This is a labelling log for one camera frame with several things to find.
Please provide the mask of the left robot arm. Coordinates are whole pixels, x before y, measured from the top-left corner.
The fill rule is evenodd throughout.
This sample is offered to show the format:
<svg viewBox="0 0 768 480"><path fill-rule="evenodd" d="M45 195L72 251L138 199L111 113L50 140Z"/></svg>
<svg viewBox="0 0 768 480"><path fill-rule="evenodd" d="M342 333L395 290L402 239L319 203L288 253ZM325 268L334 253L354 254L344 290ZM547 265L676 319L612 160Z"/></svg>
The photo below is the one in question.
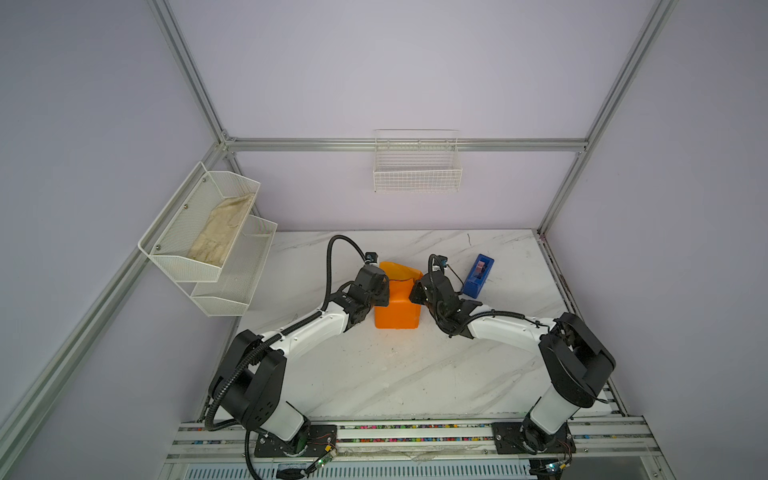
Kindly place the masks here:
<svg viewBox="0 0 768 480"><path fill-rule="evenodd" d="M378 265L366 264L346 287L330 295L325 306L274 332L237 334L209 385L204 428L217 431L239 425L284 443L301 443L310 421L282 398L289 362L388 303L388 276Z"/></svg>

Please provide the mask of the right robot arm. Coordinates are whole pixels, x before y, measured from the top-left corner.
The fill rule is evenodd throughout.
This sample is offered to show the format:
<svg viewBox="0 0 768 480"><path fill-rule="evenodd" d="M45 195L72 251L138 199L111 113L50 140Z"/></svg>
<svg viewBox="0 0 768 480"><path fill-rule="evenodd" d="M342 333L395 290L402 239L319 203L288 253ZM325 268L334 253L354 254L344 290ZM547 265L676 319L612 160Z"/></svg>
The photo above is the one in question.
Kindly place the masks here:
<svg viewBox="0 0 768 480"><path fill-rule="evenodd" d="M531 454L556 445L568 420L600 401L616 367L613 355L579 316L566 312L539 319L495 309L460 296L441 270L418 280L409 300L425 306L439 330L450 337L495 341L541 359L550 385L512 438L515 446Z"/></svg>

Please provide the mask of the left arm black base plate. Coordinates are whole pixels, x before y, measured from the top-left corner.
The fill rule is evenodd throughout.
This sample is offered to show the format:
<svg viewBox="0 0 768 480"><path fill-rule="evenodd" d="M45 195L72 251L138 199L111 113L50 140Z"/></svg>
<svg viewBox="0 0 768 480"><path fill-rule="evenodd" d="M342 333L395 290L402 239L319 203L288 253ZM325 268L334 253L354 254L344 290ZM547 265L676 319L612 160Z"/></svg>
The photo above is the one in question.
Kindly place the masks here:
<svg viewBox="0 0 768 480"><path fill-rule="evenodd" d="M250 439L250 451L256 458L319 457L336 444L337 437L333 424L309 424L291 440L259 432Z"/></svg>

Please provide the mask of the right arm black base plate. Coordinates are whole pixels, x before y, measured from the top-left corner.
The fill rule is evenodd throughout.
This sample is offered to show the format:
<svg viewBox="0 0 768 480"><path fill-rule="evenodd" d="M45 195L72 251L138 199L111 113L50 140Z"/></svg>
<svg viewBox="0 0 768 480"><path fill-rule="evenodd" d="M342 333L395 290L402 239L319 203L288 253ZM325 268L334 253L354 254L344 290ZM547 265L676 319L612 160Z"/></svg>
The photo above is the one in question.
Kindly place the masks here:
<svg viewBox="0 0 768 480"><path fill-rule="evenodd" d="M548 434L537 425L523 422L494 422L492 437L498 454L572 454L576 450L567 423L554 434Z"/></svg>

